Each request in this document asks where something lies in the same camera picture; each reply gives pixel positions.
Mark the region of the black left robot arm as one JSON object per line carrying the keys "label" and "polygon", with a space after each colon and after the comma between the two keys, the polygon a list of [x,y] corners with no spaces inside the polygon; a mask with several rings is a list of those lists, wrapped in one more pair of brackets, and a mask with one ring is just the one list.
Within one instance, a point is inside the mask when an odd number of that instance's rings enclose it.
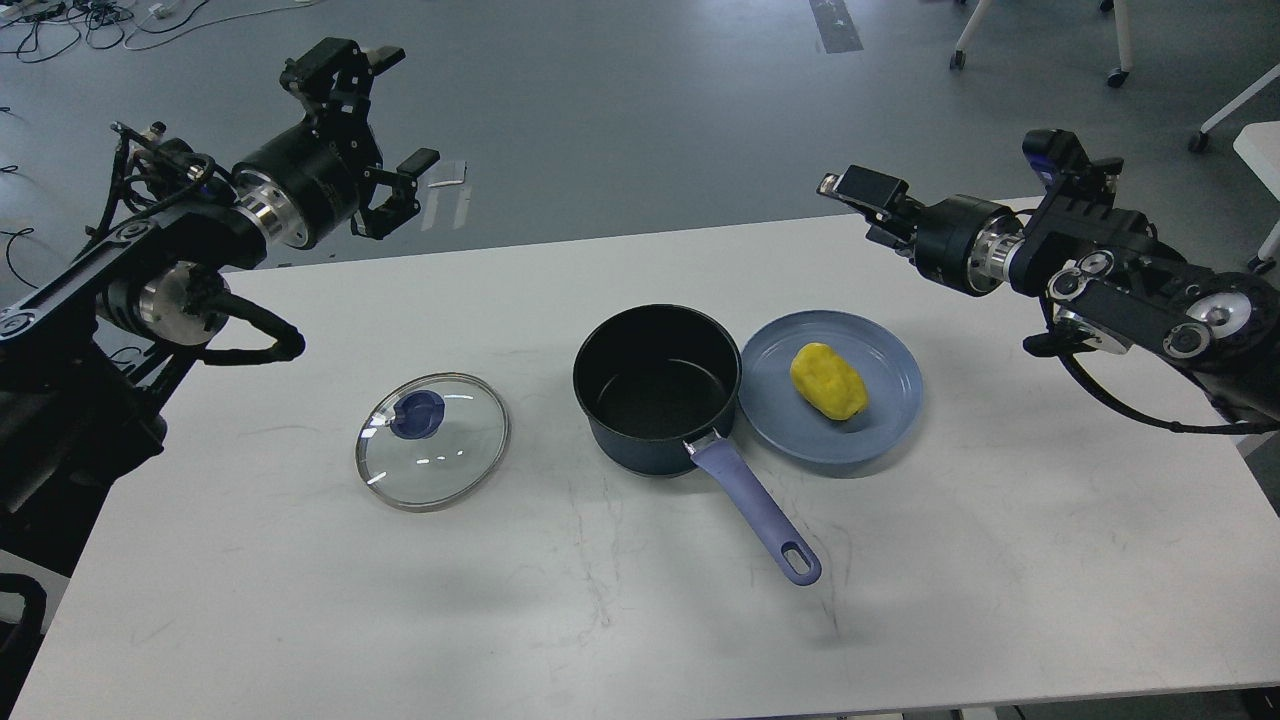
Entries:
{"label": "black left robot arm", "polygon": [[291,363],[302,332],[228,274],[326,241],[374,243],[421,211],[439,152],[388,161],[372,88],[396,46],[329,37],[276,78],[297,115],[223,161],[163,122],[114,122],[100,215],[69,263],[3,309],[3,706],[14,705],[116,480],[164,448],[164,410],[200,366]]}

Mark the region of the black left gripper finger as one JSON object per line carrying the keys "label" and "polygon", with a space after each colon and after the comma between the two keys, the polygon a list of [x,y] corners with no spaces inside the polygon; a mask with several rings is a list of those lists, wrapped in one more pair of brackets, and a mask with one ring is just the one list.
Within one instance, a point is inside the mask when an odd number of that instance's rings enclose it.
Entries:
{"label": "black left gripper finger", "polygon": [[384,240],[416,217],[419,179],[440,161],[435,149],[419,149],[393,170],[369,165],[357,174],[357,206],[349,219],[353,234]]}
{"label": "black left gripper finger", "polygon": [[384,160],[369,124],[372,83],[399,64],[397,46],[364,49],[349,38],[324,38],[298,59],[285,60],[279,85],[303,108],[303,138],[337,151],[355,167]]}

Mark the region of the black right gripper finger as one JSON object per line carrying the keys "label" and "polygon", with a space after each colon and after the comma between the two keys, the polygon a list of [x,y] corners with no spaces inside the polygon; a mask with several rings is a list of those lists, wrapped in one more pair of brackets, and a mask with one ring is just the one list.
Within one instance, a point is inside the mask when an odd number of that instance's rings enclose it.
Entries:
{"label": "black right gripper finger", "polygon": [[914,229],[892,229],[873,224],[867,232],[867,240],[893,251],[899,258],[914,259],[916,232]]}
{"label": "black right gripper finger", "polygon": [[870,227],[890,236],[914,236],[924,206],[909,193],[909,183],[865,167],[827,173],[817,193],[861,214]]}

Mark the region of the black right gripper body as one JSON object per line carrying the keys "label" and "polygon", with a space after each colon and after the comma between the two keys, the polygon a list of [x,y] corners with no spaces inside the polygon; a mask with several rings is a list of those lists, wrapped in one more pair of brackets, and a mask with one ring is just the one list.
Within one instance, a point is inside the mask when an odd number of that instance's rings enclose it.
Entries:
{"label": "black right gripper body", "polygon": [[982,297],[1009,282],[1023,223],[1005,205],[954,195],[923,208],[914,238],[911,263],[922,277]]}

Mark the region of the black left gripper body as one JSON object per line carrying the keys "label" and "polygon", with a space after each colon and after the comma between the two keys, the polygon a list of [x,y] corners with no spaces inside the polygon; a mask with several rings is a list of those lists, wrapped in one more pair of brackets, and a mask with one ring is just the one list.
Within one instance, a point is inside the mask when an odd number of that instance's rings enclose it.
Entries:
{"label": "black left gripper body", "polygon": [[335,141],[310,128],[289,128],[233,165],[238,190],[283,210],[273,242],[308,250],[356,211],[364,167]]}

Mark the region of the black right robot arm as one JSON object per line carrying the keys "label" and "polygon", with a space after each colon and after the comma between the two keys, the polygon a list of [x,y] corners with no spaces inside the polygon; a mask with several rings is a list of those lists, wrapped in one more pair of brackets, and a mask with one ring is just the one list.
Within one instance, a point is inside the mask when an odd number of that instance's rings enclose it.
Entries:
{"label": "black right robot arm", "polygon": [[[1115,206],[1123,160],[1091,160],[1065,129],[1021,142],[1044,196],[1029,213],[966,195],[925,205],[908,182],[851,165],[817,191],[861,214],[868,238],[925,279],[982,297],[1001,286],[1034,299],[1044,331],[1024,350],[1057,360],[1107,409],[1181,434],[1277,430],[1277,290],[1253,272],[1216,272],[1164,243],[1140,211]],[[1140,413],[1101,386],[1083,354],[1139,347],[1198,388],[1221,415],[1190,425]]]}

